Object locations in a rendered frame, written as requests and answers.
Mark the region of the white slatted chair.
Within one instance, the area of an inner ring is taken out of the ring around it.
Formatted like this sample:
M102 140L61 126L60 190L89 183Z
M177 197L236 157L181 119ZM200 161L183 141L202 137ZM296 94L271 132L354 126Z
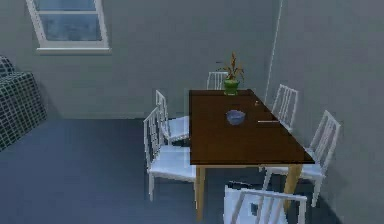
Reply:
M229 181L225 185L224 224L289 224L284 203L299 203L297 224L305 224L307 197L253 189L251 184Z
M305 151L315 163L304 164L300 178L310 180L314 185L312 207L317 205L322 182L326 178L327 169L332 161L340 130L341 124L328 110L325 110L310 145L305 147Z
M206 81L206 88L208 90L222 90L224 88L224 80L227 75L227 72L209 72Z
M156 106L158 109L160 129L168 144L189 138L189 117L169 118L166 97L155 91Z
M154 199L155 178L196 182L196 166L190 164L190 148L166 145L160 129L158 108L143 120L143 143L149 199Z
M296 89L280 84L272 107L273 115L289 133L293 131L298 96L299 92Z

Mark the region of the blue bowl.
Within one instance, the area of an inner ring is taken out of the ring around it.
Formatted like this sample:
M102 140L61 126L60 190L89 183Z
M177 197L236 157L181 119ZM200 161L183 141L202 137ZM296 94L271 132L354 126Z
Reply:
M226 113L226 118L231 125L239 125L244 121L245 113L238 110L230 110Z

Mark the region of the house plant in green pot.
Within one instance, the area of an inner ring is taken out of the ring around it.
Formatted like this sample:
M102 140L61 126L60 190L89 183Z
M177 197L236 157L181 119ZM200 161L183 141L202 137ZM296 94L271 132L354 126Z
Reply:
M238 76L244 80L244 68L237 64L237 57L235 52L231 53L229 63L222 62L222 67L217 69L217 72L226 72L227 75L224 80L224 94L234 96L238 94L239 80Z

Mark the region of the brown wooden dining table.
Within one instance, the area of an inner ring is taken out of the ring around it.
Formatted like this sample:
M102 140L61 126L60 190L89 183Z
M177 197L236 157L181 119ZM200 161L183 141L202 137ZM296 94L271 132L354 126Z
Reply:
M304 164L314 160L250 90L227 96L220 90L191 90L189 98L190 163L196 166L197 219L203 218L205 171L209 168L282 166L288 169L284 191L292 194ZM230 110L245 113L244 121L231 125Z

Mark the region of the white framed window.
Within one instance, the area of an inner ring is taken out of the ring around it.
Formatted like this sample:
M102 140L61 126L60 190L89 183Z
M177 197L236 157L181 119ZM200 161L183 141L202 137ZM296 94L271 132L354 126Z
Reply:
M108 55L102 0L25 0L40 55Z

